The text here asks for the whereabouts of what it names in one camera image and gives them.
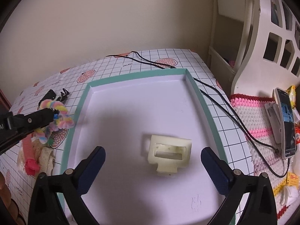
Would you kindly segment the cream lace cloth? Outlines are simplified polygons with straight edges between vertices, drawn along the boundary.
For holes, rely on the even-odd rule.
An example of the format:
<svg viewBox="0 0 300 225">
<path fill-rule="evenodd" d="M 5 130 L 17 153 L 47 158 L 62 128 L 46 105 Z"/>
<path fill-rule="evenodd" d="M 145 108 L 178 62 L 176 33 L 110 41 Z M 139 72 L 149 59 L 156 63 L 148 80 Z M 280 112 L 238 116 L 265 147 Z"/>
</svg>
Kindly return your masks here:
<svg viewBox="0 0 300 225">
<path fill-rule="evenodd" d="M 40 173 L 46 173 L 48 176 L 52 174 L 53 170 L 53 163 L 54 163 L 54 156 L 53 156 L 53 149 L 46 147 L 45 145 L 41 144 L 39 139 L 31 140 L 34 149 L 34 156 L 37 161 L 37 164 L 40 167 L 39 172 L 32 177 L 37 177 Z M 18 158 L 17 158 L 17 168 L 20 173 L 23 175 L 27 175 L 25 168 L 24 168 L 25 160 L 22 148 L 22 141 L 21 147 L 19 149 Z"/>
</svg>

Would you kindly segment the pink hair roller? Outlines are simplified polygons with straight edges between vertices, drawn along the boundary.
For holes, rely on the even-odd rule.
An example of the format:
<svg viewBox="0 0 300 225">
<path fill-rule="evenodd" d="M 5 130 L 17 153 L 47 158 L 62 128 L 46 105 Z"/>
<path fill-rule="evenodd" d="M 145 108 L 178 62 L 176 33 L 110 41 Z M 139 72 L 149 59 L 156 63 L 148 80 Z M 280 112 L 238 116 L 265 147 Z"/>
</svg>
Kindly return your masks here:
<svg viewBox="0 0 300 225">
<path fill-rule="evenodd" d="M 22 140 L 22 148 L 25 160 L 25 172 L 27 175 L 35 176 L 39 172 L 40 167 L 35 159 L 35 153 L 30 135 L 27 135 Z"/>
</svg>

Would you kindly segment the small black toy car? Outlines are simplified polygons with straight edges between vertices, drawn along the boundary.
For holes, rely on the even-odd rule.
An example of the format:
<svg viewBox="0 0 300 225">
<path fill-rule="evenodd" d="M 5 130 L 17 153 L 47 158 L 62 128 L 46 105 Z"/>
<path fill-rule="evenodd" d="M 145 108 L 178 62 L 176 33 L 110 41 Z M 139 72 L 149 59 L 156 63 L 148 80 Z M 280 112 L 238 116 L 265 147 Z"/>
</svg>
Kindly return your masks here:
<svg viewBox="0 0 300 225">
<path fill-rule="evenodd" d="M 52 89 L 48 90 L 48 92 L 45 94 L 45 96 L 42 97 L 42 99 L 38 103 L 38 108 L 40 107 L 41 103 L 44 100 L 54 100 L 55 98 L 56 98 L 56 93 Z"/>
</svg>

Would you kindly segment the pastel rainbow scrunchie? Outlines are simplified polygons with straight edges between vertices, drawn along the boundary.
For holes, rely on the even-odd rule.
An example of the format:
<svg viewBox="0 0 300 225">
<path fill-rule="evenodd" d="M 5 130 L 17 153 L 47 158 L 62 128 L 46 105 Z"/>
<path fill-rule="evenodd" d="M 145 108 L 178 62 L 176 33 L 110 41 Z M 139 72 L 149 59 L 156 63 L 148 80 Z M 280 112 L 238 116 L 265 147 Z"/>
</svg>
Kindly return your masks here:
<svg viewBox="0 0 300 225">
<path fill-rule="evenodd" d="M 74 127 L 74 120 L 62 102 L 50 99 L 43 100 L 40 104 L 40 110 L 43 109 L 55 110 L 58 113 L 54 114 L 50 124 L 34 131 L 41 144 L 46 144 L 53 132 Z"/>
</svg>

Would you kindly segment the black gold action figure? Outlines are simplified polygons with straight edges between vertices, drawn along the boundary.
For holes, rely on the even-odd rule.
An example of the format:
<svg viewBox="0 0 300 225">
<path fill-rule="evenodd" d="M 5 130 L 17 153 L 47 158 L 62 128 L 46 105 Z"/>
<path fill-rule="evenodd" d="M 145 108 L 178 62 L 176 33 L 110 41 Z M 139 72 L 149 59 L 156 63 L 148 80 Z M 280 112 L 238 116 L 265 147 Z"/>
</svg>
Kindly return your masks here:
<svg viewBox="0 0 300 225">
<path fill-rule="evenodd" d="M 63 91 L 61 91 L 61 95 L 59 95 L 56 98 L 56 100 L 63 103 L 67 99 L 69 94 L 70 94 L 70 92 L 68 92 L 65 88 L 63 88 Z"/>
</svg>

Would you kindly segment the cream plastic hook clip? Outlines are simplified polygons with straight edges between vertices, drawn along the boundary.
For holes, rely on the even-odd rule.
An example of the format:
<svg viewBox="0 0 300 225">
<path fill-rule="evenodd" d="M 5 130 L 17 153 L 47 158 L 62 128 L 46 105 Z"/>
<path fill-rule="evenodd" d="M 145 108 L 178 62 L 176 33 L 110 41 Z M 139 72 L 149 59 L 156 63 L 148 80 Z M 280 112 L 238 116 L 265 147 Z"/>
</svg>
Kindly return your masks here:
<svg viewBox="0 0 300 225">
<path fill-rule="evenodd" d="M 192 140 L 144 133 L 140 160 L 141 166 L 153 175 L 181 176 L 192 167 Z"/>
</svg>

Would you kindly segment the grid pomegranate tablecloth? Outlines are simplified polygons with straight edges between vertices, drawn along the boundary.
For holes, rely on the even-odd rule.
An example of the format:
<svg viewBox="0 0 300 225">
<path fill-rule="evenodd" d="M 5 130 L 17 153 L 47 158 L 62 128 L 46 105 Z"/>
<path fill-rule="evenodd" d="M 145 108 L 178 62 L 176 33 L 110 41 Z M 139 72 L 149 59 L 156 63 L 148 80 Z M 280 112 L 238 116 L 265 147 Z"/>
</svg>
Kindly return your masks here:
<svg viewBox="0 0 300 225">
<path fill-rule="evenodd" d="M 228 100 L 194 52 L 131 52 L 66 69 L 23 91 L 11 111 L 27 115 L 62 96 L 75 126 L 36 143 L 36 161 L 60 174 L 102 146 L 105 163 L 82 197 L 99 224 L 207 224 L 224 198 L 201 163 L 205 147 L 253 173 Z M 159 174 L 147 160 L 153 135 L 191 140 L 187 167 Z"/>
</svg>

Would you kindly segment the pink white crochet mat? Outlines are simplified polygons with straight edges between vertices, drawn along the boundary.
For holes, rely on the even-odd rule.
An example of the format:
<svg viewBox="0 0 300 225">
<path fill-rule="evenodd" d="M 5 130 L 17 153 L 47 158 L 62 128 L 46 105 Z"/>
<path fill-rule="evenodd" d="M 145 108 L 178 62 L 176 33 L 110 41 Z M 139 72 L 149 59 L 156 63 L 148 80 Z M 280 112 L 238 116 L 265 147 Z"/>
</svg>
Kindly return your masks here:
<svg viewBox="0 0 300 225">
<path fill-rule="evenodd" d="M 254 97 L 244 94 L 233 94 L 230 96 L 230 103 L 234 111 L 238 114 L 250 134 L 256 140 L 281 150 L 281 146 L 275 142 L 272 127 L 264 107 L 265 104 L 274 102 L 274 99 L 269 97 Z M 251 142 L 247 142 L 254 166 L 254 175 L 257 176 L 262 172 L 268 174 L 276 202 L 277 222 L 278 224 L 285 224 L 299 205 L 299 199 L 289 206 L 282 204 L 284 198 L 283 188 L 287 184 L 288 176 L 286 175 L 284 178 L 275 176 L 265 165 Z M 289 173 L 291 173 L 292 169 L 287 167 L 287 160 L 283 160 L 280 154 L 276 154 L 273 149 L 262 146 L 257 142 L 255 144 L 274 172 L 283 175 L 286 170 L 289 170 Z"/>
</svg>

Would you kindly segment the grey phone stand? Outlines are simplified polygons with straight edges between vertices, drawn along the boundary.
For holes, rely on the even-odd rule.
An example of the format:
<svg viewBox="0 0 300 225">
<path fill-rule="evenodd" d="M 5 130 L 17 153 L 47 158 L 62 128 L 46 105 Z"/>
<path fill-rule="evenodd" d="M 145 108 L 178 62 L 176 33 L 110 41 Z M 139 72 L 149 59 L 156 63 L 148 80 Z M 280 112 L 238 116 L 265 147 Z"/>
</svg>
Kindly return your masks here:
<svg viewBox="0 0 300 225">
<path fill-rule="evenodd" d="M 284 121 L 281 110 L 276 103 L 266 103 L 264 108 L 273 131 L 274 140 L 277 144 L 285 143 Z"/>
</svg>

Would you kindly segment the smartphone on stand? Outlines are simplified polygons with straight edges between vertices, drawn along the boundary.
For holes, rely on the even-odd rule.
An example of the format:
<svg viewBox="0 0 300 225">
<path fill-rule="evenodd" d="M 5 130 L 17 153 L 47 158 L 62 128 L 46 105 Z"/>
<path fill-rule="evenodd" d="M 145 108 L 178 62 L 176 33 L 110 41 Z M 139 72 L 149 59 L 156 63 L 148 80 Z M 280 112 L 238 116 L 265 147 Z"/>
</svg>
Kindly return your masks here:
<svg viewBox="0 0 300 225">
<path fill-rule="evenodd" d="M 292 106 L 289 94 L 286 91 L 277 87 L 274 89 L 274 93 L 280 116 L 282 158 L 286 160 L 296 154 L 296 137 Z"/>
</svg>

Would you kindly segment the white tray with teal rim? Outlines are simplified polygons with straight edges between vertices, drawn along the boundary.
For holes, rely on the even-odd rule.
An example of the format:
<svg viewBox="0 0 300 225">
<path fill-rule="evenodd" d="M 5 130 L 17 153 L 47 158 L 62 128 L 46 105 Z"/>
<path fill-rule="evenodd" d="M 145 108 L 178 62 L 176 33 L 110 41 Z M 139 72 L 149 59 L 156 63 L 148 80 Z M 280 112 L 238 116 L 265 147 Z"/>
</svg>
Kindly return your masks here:
<svg viewBox="0 0 300 225">
<path fill-rule="evenodd" d="M 75 112 L 61 171 L 97 146 L 106 160 L 82 198 L 99 224 L 207 224 L 223 202 L 200 160 L 226 159 L 208 106 L 186 69 L 144 71 L 89 83 Z M 191 158 L 169 177 L 147 160 L 152 135 L 190 139 Z"/>
</svg>

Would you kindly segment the yellow snack packet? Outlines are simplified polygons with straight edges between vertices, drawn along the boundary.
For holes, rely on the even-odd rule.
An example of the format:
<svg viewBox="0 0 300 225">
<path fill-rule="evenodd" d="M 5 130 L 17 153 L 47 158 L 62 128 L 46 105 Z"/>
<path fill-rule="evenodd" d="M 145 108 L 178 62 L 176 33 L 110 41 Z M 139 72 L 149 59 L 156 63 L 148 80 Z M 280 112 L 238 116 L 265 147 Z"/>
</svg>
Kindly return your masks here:
<svg viewBox="0 0 300 225">
<path fill-rule="evenodd" d="M 295 85 L 290 86 L 287 89 L 287 93 L 289 96 L 291 107 L 292 109 L 294 109 L 296 107 L 296 86 Z"/>
</svg>

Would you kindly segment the cream wooden shelf unit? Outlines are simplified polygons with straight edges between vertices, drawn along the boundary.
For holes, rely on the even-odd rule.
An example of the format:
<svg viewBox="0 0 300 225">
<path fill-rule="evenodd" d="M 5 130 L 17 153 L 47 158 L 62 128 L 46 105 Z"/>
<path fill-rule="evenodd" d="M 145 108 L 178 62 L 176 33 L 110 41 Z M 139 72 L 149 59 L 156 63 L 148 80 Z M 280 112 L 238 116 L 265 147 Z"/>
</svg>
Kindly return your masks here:
<svg viewBox="0 0 300 225">
<path fill-rule="evenodd" d="M 287 0 L 214 0 L 209 68 L 225 94 L 299 85 L 299 19 Z"/>
</svg>

